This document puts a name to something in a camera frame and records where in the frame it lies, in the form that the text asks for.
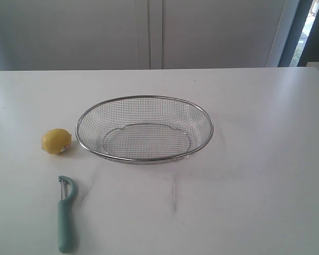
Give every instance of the cabinet door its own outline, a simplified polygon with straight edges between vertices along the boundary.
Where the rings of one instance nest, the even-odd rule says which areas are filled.
[[[163,68],[265,67],[285,1],[163,1]]]
[[[146,0],[0,0],[0,70],[148,69]]]

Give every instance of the metal wire rim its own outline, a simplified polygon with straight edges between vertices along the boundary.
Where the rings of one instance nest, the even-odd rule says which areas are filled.
[[[93,109],[97,108],[98,106],[100,105],[103,105],[103,104],[107,104],[107,103],[110,103],[110,102],[114,102],[114,101],[120,101],[120,100],[125,100],[125,99],[132,99],[132,98],[159,98],[159,99],[168,99],[168,100],[174,100],[174,101],[180,101],[180,102],[183,102],[183,103],[186,103],[186,104],[189,104],[193,107],[196,107],[197,109],[199,109],[206,117],[207,117],[207,120],[208,120],[208,123],[209,123],[209,126],[210,126],[210,134],[208,136],[208,138],[206,139],[206,141],[201,144],[200,146],[196,147],[194,150],[191,150],[191,151],[187,151],[185,153],[181,153],[181,154],[176,154],[176,155],[172,155],[172,156],[167,156],[167,157],[154,157],[154,158],[151,158],[151,159],[146,159],[146,158],[139,158],[139,159],[134,159],[134,158],[123,158],[123,157],[117,157],[117,156],[112,156],[112,155],[108,155],[108,154],[104,154],[104,153],[101,153],[101,152],[98,152],[98,151],[95,151],[95,150],[92,150],[90,148],[88,148],[83,142],[82,140],[80,139],[80,136],[79,136],[79,126],[83,120],[83,118]],[[205,110],[203,110],[200,106],[192,103],[192,102],[189,102],[189,101],[186,101],[186,100],[183,100],[183,99],[179,99],[179,98],[174,98],[174,97],[165,97],[165,96],[154,96],[154,95],[139,95],[139,96],[127,96],[127,97],[119,97],[119,98],[114,98],[114,99],[110,99],[110,100],[106,100],[106,101],[103,101],[101,103],[98,103],[98,104],[95,104],[94,106],[92,106],[91,108],[87,109],[79,118],[76,126],[75,126],[75,137],[76,139],[78,140],[78,142],[80,143],[80,145],[92,152],[93,154],[97,155],[97,156],[100,156],[100,157],[103,157],[105,159],[108,159],[108,160],[112,160],[112,161],[116,161],[116,162],[122,162],[122,163],[128,163],[128,164],[137,164],[137,163],[148,163],[148,164],[156,164],[156,163],[165,163],[165,162],[171,162],[171,161],[174,161],[174,160],[178,160],[180,158],[184,158],[188,155],[191,155],[199,150],[201,150],[203,147],[205,147],[211,140],[212,136],[213,136],[213,132],[214,132],[214,126],[213,126],[213,123],[212,123],[212,120],[210,118],[210,116],[207,114],[207,112]]]

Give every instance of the oval mesh basket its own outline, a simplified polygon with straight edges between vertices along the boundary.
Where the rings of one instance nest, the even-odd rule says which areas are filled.
[[[199,106],[161,96],[132,96],[99,103],[79,119],[75,135],[87,150],[129,164],[183,158],[204,147],[213,124]]]

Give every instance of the peeler handle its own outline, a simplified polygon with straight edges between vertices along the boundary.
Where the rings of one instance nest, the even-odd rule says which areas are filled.
[[[58,203],[58,249],[61,253],[69,253],[74,248],[74,233],[71,203],[60,200]]]

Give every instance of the teal peeler handle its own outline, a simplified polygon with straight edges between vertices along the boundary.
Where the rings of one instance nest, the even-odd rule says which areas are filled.
[[[58,202],[58,249],[61,253],[69,253],[75,247],[75,229],[71,208],[77,194],[77,187],[66,176],[59,176],[59,180],[69,183],[72,188],[69,196]]]

